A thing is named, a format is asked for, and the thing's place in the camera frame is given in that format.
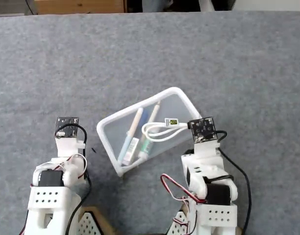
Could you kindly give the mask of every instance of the black circuit board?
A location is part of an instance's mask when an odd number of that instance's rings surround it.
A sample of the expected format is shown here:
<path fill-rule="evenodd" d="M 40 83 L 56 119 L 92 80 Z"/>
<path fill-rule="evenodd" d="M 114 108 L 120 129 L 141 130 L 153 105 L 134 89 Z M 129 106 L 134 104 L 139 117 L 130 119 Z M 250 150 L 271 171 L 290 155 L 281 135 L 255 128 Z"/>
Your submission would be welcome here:
<path fill-rule="evenodd" d="M 195 143 L 217 140 L 218 137 L 214 133 L 215 125 L 213 117 L 205 117 L 189 121 L 189 126 Z"/>
<path fill-rule="evenodd" d="M 58 130 L 61 126 L 69 123 L 78 124 L 79 118 L 78 117 L 58 117 L 56 120 L 56 128 Z M 77 130 L 78 127 L 76 126 L 67 126 L 62 130 L 56 133 L 58 138 L 76 138 L 77 137 Z"/>

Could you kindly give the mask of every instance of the white usb cable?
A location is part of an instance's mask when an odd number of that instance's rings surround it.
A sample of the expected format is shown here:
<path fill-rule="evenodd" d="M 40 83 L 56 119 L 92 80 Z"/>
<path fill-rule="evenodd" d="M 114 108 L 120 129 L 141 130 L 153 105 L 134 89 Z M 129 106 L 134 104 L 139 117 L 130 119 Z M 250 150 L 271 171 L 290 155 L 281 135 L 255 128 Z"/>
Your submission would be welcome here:
<path fill-rule="evenodd" d="M 167 128 L 167 130 L 159 132 L 160 128 Z M 186 129 L 188 129 L 187 123 L 178 122 L 177 118 L 165 118 L 165 122 L 148 122 L 144 124 L 141 131 L 145 137 L 152 142 L 164 142 L 170 140 Z M 166 135 L 170 132 L 174 133 L 161 139 L 153 138 Z"/>

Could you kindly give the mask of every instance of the transparent plastic box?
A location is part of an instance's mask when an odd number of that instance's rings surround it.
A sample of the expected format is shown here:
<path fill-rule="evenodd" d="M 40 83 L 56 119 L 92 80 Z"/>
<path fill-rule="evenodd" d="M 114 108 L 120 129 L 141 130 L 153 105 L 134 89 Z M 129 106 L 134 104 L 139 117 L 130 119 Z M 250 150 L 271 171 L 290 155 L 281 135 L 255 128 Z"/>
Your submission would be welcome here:
<path fill-rule="evenodd" d="M 148 114 L 146 120 L 148 121 L 158 101 L 160 101 L 160 109 L 154 120 L 155 122 L 164 122 L 164 118 L 177 118 L 179 122 L 188 122 L 193 119 L 201 118 L 201 115 L 185 93 L 180 88 L 171 87 L 101 120 L 97 124 L 97 133 L 118 176 L 123 176 L 125 172 L 148 159 L 192 138 L 191 132 L 185 130 L 168 141 L 154 143 L 148 158 L 139 159 L 136 157 L 135 162 L 131 165 L 121 166 L 117 158 L 137 110 L 140 107 L 144 108 L 144 112 Z M 137 128 L 134 137 L 139 139 L 142 137 L 141 127 Z"/>

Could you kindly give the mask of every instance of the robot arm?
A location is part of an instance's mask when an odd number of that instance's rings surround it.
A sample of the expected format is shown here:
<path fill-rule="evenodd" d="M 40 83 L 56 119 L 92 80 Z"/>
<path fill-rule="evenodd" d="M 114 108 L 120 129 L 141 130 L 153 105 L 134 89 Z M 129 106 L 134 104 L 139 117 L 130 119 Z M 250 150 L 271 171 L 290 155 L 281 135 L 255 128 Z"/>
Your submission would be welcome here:
<path fill-rule="evenodd" d="M 33 173 L 25 235 L 76 235 L 82 200 L 71 187 L 84 184 L 87 176 L 87 160 L 78 153 L 84 152 L 86 133 L 84 141 L 78 140 L 78 127 L 77 117 L 57 119 L 58 156 Z"/>
<path fill-rule="evenodd" d="M 216 131 L 211 117 L 190 121 L 188 127 L 193 134 L 194 149 L 186 151 L 181 160 L 192 196 L 184 200 L 187 209 L 176 215 L 185 216 L 186 222 L 174 218 L 167 235 L 175 235 L 175 230 L 186 231 L 182 235 L 235 235 L 237 206 L 233 201 L 238 191 L 233 176 L 224 169 L 219 151 L 223 138 L 217 136 L 226 132 Z"/>

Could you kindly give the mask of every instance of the gray felt mat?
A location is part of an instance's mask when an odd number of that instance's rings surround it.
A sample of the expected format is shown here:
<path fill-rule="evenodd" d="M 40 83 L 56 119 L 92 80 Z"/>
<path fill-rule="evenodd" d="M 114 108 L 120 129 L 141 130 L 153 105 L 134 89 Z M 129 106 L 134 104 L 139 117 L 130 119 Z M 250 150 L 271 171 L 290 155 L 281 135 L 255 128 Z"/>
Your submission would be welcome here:
<path fill-rule="evenodd" d="M 20 231 L 32 173 L 56 156 L 57 116 L 88 133 L 97 205 L 124 234 L 165 232 L 185 184 L 186 142 L 117 177 L 97 136 L 104 117 L 168 87 L 228 131 L 222 149 L 248 174 L 249 235 L 300 235 L 300 13 L 216 12 L 0 18 L 0 234 Z M 239 225 L 247 208 L 242 175 Z"/>

